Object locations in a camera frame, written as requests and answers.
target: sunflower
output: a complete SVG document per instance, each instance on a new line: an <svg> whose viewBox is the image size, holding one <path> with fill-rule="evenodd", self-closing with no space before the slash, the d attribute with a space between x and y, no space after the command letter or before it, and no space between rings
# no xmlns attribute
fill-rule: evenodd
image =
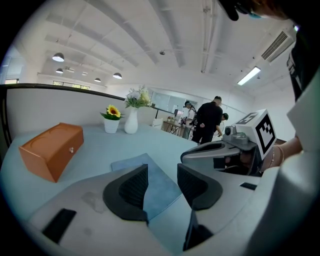
<svg viewBox="0 0 320 256"><path fill-rule="evenodd" d="M115 115L117 118L121 117L120 111L113 105L109 105L106 110L110 115Z"/></svg>

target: blue cloth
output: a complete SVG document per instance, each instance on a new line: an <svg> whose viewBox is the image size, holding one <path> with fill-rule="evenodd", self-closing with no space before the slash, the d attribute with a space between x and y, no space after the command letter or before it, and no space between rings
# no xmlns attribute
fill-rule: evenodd
<svg viewBox="0 0 320 256"><path fill-rule="evenodd" d="M177 200L181 191L178 185L160 169L147 153L113 162L111 163L111 169L114 172L125 168L138 167L142 164L148 165L149 186L144 195L143 210L147 213L150 221Z"/></svg>

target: ceiling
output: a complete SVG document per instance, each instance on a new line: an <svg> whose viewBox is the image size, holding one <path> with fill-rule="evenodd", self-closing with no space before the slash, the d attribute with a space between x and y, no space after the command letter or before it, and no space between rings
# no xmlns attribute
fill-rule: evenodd
<svg viewBox="0 0 320 256"><path fill-rule="evenodd" d="M290 21L229 20L215 0L55 0L46 18L45 54L111 77L159 66L202 72L252 96L288 86L282 54L271 65L261 53ZM254 66L261 68L238 86Z"/></svg>

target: orange box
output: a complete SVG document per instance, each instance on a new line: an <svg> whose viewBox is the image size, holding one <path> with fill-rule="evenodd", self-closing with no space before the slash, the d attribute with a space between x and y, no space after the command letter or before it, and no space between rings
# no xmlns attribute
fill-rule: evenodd
<svg viewBox="0 0 320 256"><path fill-rule="evenodd" d="M19 151L30 172L56 183L83 143L81 126L61 122L19 146Z"/></svg>

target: air conditioner vent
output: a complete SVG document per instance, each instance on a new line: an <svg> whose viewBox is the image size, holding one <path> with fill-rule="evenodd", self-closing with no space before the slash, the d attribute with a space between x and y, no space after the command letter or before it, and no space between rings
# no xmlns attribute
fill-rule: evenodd
<svg viewBox="0 0 320 256"><path fill-rule="evenodd" d="M267 60L272 53L275 52L275 50L278 49L278 47L287 39L286 33L283 31L280 33L280 35L273 41L273 43L266 49L266 51L261 55L261 57L264 60Z"/></svg>

